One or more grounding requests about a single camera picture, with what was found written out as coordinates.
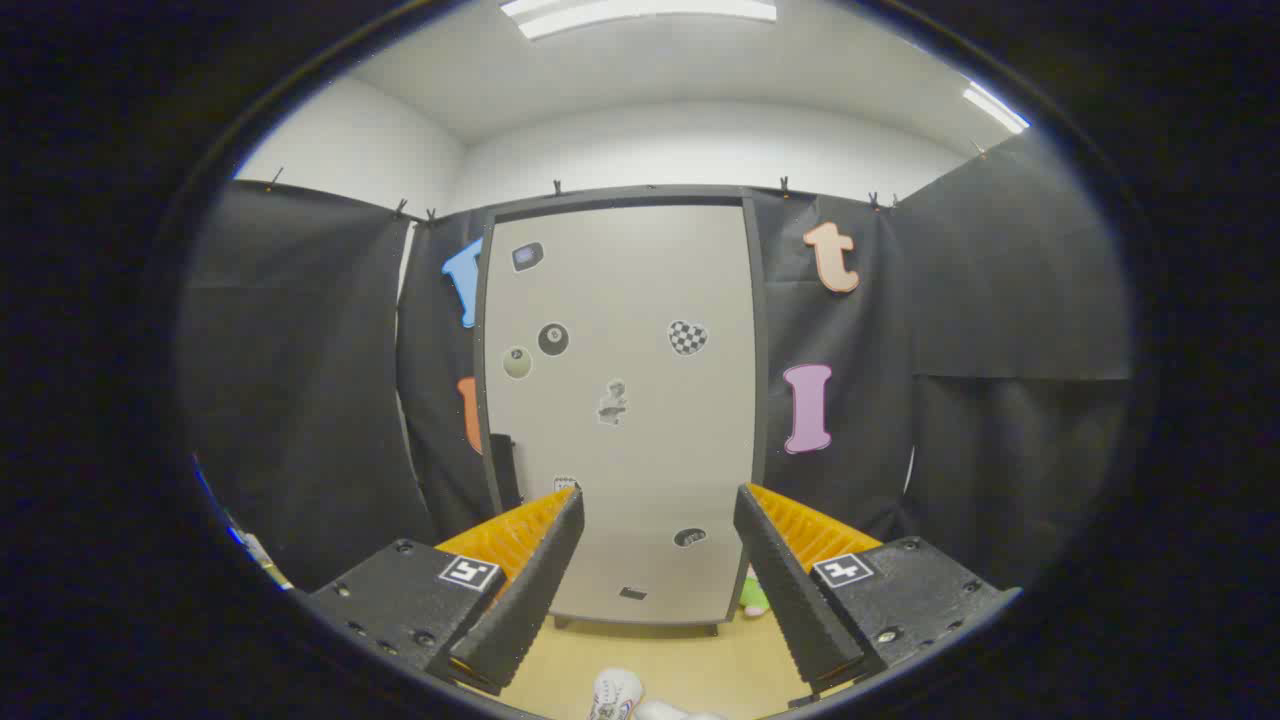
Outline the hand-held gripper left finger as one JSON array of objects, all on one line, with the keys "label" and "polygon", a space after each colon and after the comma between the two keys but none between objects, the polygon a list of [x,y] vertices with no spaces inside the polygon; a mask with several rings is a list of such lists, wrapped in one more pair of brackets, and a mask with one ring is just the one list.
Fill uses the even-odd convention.
[{"label": "hand-held gripper left finger", "polygon": [[499,694],[536,639],[585,528],[571,486],[443,543],[399,538],[308,594],[398,673]]}]

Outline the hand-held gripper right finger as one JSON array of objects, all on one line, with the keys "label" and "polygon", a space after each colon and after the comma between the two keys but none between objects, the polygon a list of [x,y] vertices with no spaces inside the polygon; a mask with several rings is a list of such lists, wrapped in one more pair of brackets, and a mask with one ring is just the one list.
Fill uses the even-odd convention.
[{"label": "hand-held gripper right finger", "polygon": [[914,667],[1021,594],[918,536],[879,542],[754,483],[736,492],[733,527],[813,694]]}]

